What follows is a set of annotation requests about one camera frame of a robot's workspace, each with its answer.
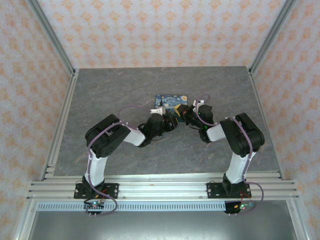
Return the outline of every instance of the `black bracket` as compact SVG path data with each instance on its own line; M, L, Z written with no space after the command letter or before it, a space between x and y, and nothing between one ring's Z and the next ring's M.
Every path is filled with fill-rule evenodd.
M243 129L251 141L253 152L257 152L265 144L263 133L246 113L236 115L235 119L241 122ZM249 154L249 143L238 125L230 118L220 121L220 124L232 151L242 158Z
M118 193L119 193L119 184L118 183L103 183L102 190L104 194L109 195L110 197L117 199ZM74 190L74 199L102 199L104 196L89 191L85 184L82 182L79 182L75 185Z
M243 183L241 187L238 187L237 191L231 191L227 194L223 188L222 182L208 182L206 184L206 193L208 199L241 199L241 197L247 199L248 196L251 198L250 186L246 183Z

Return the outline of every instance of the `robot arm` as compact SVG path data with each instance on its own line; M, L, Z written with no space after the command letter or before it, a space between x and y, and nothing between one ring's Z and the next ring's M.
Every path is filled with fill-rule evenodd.
M89 183L89 176L91 184L98 191L102 191L108 156L122 142L131 143L134 146L142 148L150 144L154 137L161 136L163 132L170 132L176 128L178 125L177 119L170 116L163 117L164 111L164 108L152 109L151 117L137 129L133 129L125 123L119 124L120 120L111 114L85 134L87 147L95 139L90 147L91 156L89 155L87 171L82 178L82 182L89 193L94 193ZM100 137L96 138L103 130L115 123L118 123L118 125L111 127Z
M198 132L202 141L211 143L227 139L232 150L232 158L229 168L223 176L222 187L228 197L238 197L240 191L247 188L243 180L246 178L246 172L252 158L265 143L265 138L246 113L236 115L235 118L222 120L219 124L213 124L211 109L212 107L205 105L203 100L196 100L191 106L176 106L175 111L186 125L190 124L199 128Z

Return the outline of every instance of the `orange patterned wallpaper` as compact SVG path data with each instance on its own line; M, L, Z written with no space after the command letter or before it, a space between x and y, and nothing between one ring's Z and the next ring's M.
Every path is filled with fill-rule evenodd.
M26 0L0 2L0 239L39 179L69 74Z
M285 0L39 0L75 68L250 66Z
M254 80L288 179L320 239L320 1L298 0Z

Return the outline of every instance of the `metal frame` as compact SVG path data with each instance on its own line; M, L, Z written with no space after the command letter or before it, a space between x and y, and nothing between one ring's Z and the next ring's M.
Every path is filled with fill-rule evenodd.
M72 74L72 76L70 78L65 99L60 110L60 116L48 154L47 163L43 167L40 181L31 183L30 190L27 195L26 206L14 236L15 240L24 240L29 238L36 212L38 210L41 211L41 209L43 210L43 206L45 204L51 203L54 205L54 203L57 203L58 206L71 206L73 204L78 205L80 201L82 201L81 199L73 199L75 182L81 180L80 176L54 176L63 132L66 126L79 70L74 70L66 52L64 51L38 1L27 0L27 2L34 11L35 15L38 17L44 31L52 42L64 66ZM248 70L254 93L262 113L263 121L266 126L266 117L259 100L253 75L259 68L295 3L296 0L286 1L261 49L254 59L251 68ZM283 172L283 168L280 163L279 166L280 171ZM128 206L136 203L140 205L152 205L155 203L166 204L168 202L182 204L185 203L186 205L197 203L216 204L224 201L236 200L223 198L208 199L206 183L210 181L222 182L222 177L223 173L116 175L106 176L105 181L109 183L114 182L120 184L121 187L119 188L118 192L118 202L122 205ZM264 193L266 201L286 201L297 238L301 240L312 239L310 230L306 225L303 206L299 201L299 193L294 181L284 180L280 172L248 172L247 179L250 182L257 182L261 184L262 188L265 190ZM251 185L250 187L252 200L259 201L261 199L260 189L255 185Z
M208 200L206 183L221 183L223 173L185 173L150 175L111 175L106 183L118 183L121 201L204 201ZM51 176L31 183L27 201L82 201L74 199L75 183L81 176ZM265 200L298 199L294 181L283 180L279 172L249 172L249 182L257 182L264 189ZM252 199L261 199L261 190L251 184ZM213 201L232 201L238 198L217 198Z
M59 57L61 58L63 65L65 68L70 72L70 74L73 74L75 72L75 69L66 54L62 44L60 43L57 35L55 34L54 29L52 28L51 24L49 23L44 11L42 10L39 2L37 0L27 0L29 3L29 6L33 10L34 14L38 18L43 30L45 31L46 35L50 39L54 49L58 53Z
M79 69L76 69L74 74L71 75L67 90L64 94L63 104L60 109L59 119L55 127L54 137L51 142L51 148L48 153L48 157L46 160L46 164L43 166L40 181L43 181L45 178L45 174L48 174L48 171L51 171L53 175L58 159L58 154L62 142L62 138L64 135L68 114L71 106L72 97L75 91L77 78L79 74Z
M306 224L308 221L301 201L294 201L291 199L287 200L286 204L297 239L312 240L313 237L311 236L309 226Z
M14 240L29 239L31 228L36 217L37 209L37 201L26 202L24 211L22 212L20 221L18 223L17 229L13 237Z
M274 42L278 32L283 27L288 15L291 13L291 10L294 7L296 2L297 2L297 0L287 0L285 2L282 10L280 11L279 16L277 17L273 26L271 27L270 32L268 33L266 39L264 40L264 43L262 44L258 54L256 55L256 57L252 63L252 66L250 67L249 71L252 75L254 75L257 72L261 62L263 61L263 59L267 55L269 48L271 47L272 43Z
M265 114L265 111L262 107L262 104L260 102L260 98L259 98L259 94L258 94L258 91L257 91L257 87L256 87L256 84L255 84L255 80L254 80L254 77L253 75L250 73L249 69L248 69L248 73L249 73L249 78L250 78L250 81L251 81L251 84L252 84L252 87L253 87L253 91L254 91L254 94L255 94L255 97L256 97L256 100L258 102L258 105L259 105L259 109L260 109L260 112L262 114L262 119L263 119L263 123L265 125L265 128L266 128L266 132L268 134L268 137L271 141L271 144L272 144L272 147L273 149L276 149L275 148L275 144L274 144L274 141L270 135L270 131L269 131L269 128L268 128L268 123L267 123L267 117L266 117L266 114ZM280 159L280 156L279 154L277 153L277 151L274 151L275 152L275 156L276 156L276 160L278 162L278 165L279 165L279 169L280 169L280 175L281 175L281 178L285 179L285 176L284 176L284 167L282 166L282 163L279 161Z

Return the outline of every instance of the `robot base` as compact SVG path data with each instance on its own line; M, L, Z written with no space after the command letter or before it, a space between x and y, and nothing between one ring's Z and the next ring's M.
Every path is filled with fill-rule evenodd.
M209 182L206 184L206 192L208 199L240 199L251 198L250 185L243 181L231 184L226 177L223 175L223 182Z
M119 184L118 183L105 183L102 182L99 185L95 186L95 188L103 192L110 197L117 199L118 192L119 192ZM95 192L86 181L85 177L82 177L82 182L79 182L75 185L74 190L74 199L102 199L105 198L104 196Z

